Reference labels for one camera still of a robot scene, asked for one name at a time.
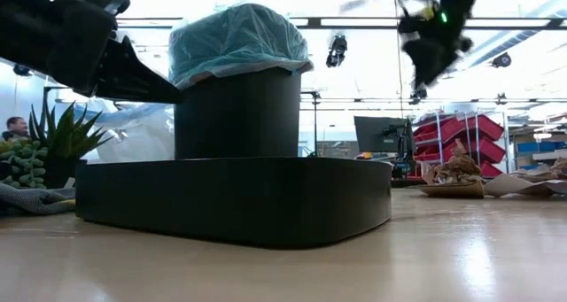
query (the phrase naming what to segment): trash bag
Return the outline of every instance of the trash bag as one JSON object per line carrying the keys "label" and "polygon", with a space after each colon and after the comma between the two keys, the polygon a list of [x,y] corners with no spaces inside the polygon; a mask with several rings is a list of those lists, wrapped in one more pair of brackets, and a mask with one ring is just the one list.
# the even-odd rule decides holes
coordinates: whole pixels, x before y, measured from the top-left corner
{"label": "trash bag", "polygon": [[187,89],[210,76],[226,77],[282,67],[313,69],[307,41],[285,17],[242,4],[175,28],[169,36],[169,81]]}

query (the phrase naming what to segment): succulent plant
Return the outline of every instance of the succulent plant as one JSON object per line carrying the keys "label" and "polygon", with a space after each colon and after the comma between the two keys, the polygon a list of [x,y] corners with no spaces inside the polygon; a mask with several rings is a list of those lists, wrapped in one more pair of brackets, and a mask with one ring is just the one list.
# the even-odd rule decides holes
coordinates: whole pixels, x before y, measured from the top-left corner
{"label": "succulent plant", "polygon": [[0,154],[9,151],[11,147],[12,147],[12,142],[0,142]]}
{"label": "succulent plant", "polygon": [[1,182],[12,187],[29,187],[45,189],[42,175],[45,169],[42,168],[43,161],[47,156],[47,148],[42,147],[40,142],[22,144],[15,142],[10,150],[2,153],[2,162],[11,166],[11,174]]}
{"label": "succulent plant", "polygon": [[89,135],[89,131],[97,121],[101,112],[91,120],[84,122],[87,109],[82,116],[74,121],[74,103],[72,103],[61,115],[56,125],[55,107],[49,110],[47,100],[43,100],[42,113],[39,119],[32,112],[29,115],[30,136],[33,141],[38,141],[43,147],[47,147],[49,159],[80,159],[87,152],[96,149],[108,141],[101,142],[105,131],[97,129]]}

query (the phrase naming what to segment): person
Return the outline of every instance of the person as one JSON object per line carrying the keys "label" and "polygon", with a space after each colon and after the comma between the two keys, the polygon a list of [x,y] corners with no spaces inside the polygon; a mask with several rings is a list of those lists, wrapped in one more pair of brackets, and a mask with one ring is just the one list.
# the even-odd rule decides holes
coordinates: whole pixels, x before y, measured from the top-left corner
{"label": "person", "polygon": [[27,123],[23,118],[18,116],[10,117],[6,121],[6,127],[8,128],[8,131],[2,133],[2,138],[6,142],[29,139]]}

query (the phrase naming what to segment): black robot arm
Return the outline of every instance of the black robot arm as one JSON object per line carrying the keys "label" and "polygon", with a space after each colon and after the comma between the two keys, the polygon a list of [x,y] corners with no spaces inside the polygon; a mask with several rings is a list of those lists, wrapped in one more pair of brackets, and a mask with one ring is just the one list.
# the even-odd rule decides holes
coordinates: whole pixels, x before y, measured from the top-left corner
{"label": "black robot arm", "polygon": [[476,0],[427,0],[431,15],[408,15],[400,19],[400,34],[418,33],[418,39],[403,44],[402,49],[415,66],[414,89],[432,84],[440,74],[466,52],[472,41],[462,36],[465,22],[470,18]]}
{"label": "black robot arm", "polygon": [[181,91],[116,39],[129,0],[0,0],[0,58],[52,76],[76,93],[177,103]]}

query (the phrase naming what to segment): cardboard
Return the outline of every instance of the cardboard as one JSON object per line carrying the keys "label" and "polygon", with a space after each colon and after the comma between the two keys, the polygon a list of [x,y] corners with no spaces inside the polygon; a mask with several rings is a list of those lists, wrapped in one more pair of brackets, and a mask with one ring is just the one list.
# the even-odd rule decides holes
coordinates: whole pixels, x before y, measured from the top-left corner
{"label": "cardboard", "polygon": [[549,180],[528,182],[509,174],[501,174],[485,185],[489,196],[501,197],[511,194],[548,197],[554,194],[567,194],[567,181]]}
{"label": "cardboard", "polygon": [[483,198],[485,192],[482,182],[444,183],[415,186],[427,197]]}
{"label": "cardboard", "polygon": [[522,166],[535,165],[537,163],[533,161],[532,157],[530,156],[530,157],[517,157],[516,164],[518,167],[522,167]]}
{"label": "cardboard", "polygon": [[567,159],[559,158],[553,166],[539,165],[530,170],[520,169],[513,176],[524,179],[528,182],[546,182],[551,180],[567,180]]}

